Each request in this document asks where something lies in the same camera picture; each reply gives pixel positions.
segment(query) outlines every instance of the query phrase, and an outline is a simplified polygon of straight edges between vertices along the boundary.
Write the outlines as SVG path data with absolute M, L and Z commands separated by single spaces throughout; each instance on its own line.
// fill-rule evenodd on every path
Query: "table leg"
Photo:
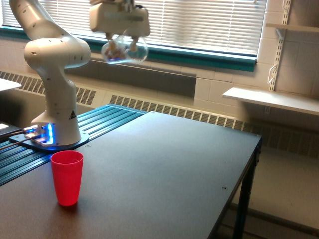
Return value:
M 246 173 L 241 185 L 233 239 L 241 239 L 243 237 L 246 215 L 247 215 L 249 199 L 250 199 L 250 192 L 253 186 L 255 167 L 258 162 L 258 156 L 259 156 L 259 148 L 255 150 L 255 153 L 253 155 L 254 161 L 250 165 L 248 172 Z

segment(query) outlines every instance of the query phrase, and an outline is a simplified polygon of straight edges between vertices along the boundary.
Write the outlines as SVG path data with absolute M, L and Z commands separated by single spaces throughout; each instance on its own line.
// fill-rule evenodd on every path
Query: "white robotic arm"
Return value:
M 71 145 L 81 140 L 77 120 L 76 88 L 66 79 L 64 69 L 85 65 L 90 60 L 89 45 L 58 26 L 38 0 L 9 0 L 12 12 L 32 40 L 24 50 L 29 66 L 37 71 L 45 87 L 46 110 L 32 123 L 42 128 L 31 136 L 42 146 Z M 135 50 L 141 36 L 150 34 L 148 12 L 133 0 L 91 0 L 90 23 L 93 31 L 106 33 L 108 50 L 117 52 L 111 38 L 125 34 Z
M 85 65 L 89 45 L 73 37 L 50 17 L 38 0 L 10 0 L 17 21 L 32 40 L 24 50 L 26 62 L 43 80 L 46 110 L 32 123 L 42 126 L 44 146 L 69 145 L 81 139 L 76 108 L 76 88 L 66 79 L 65 68 Z

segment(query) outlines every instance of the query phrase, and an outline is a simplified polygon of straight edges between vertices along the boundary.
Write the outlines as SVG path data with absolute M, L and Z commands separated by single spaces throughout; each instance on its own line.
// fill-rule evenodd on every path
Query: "red plastic cup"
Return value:
M 72 206 L 79 199 L 83 154 L 77 151 L 61 151 L 51 156 L 54 188 L 62 206 Z

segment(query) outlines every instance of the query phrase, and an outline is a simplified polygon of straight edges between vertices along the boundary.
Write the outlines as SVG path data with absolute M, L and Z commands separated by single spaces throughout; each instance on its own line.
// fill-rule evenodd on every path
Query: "warning label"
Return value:
M 69 120 L 74 119 L 74 118 L 76 118 L 76 115 L 75 115 L 75 112 L 74 112 L 74 111 L 72 111 L 72 113 L 71 113 L 71 115 L 70 115 Z

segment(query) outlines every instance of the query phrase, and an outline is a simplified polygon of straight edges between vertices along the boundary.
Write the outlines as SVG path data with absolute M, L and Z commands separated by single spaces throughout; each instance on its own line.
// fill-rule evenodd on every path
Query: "cable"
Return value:
M 9 137 L 15 136 L 15 135 L 17 135 L 17 134 L 22 134 L 22 133 L 28 134 L 28 133 L 32 133 L 32 132 L 36 131 L 38 128 L 39 128 L 38 125 L 32 125 L 32 126 L 30 126 L 30 127 L 26 127 L 26 128 L 23 128 L 23 129 L 19 129 L 18 131 L 15 131 L 15 132 L 10 132 L 10 133 L 1 135 L 1 136 L 0 136 L 0 141 L 3 140 L 4 138 L 9 138 Z
M 12 137 L 12 136 L 15 136 L 17 134 L 22 134 L 23 133 L 23 130 L 19 130 L 19 131 L 16 131 L 16 132 L 11 132 L 11 133 L 7 133 L 7 134 L 4 134 L 4 135 L 1 135 L 0 136 L 0 141 L 4 138 L 9 138 L 9 137 Z
M 26 138 L 26 139 L 21 140 L 21 141 L 19 141 L 19 142 L 17 142 L 17 143 L 13 143 L 13 144 L 10 144 L 10 145 L 8 145 L 8 146 L 6 146 L 6 147 L 0 148 L 0 151 L 5 150 L 5 149 L 8 149 L 8 148 L 11 148 L 11 147 L 14 147 L 14 146 L 19 145 L 19 144 L 21 144 L 21 143 L 23 143 L 23 142 L 26 142 L 26 141 L 28 141 L 28 140 L 36 139 L 36 138 L 41 138 L 41 137 L 43 137 L 43 135 L 40 134 L 40 135 L 37 135 L 37 136 L 33 136 L 33 137 L 30 137 L 30 138 Z

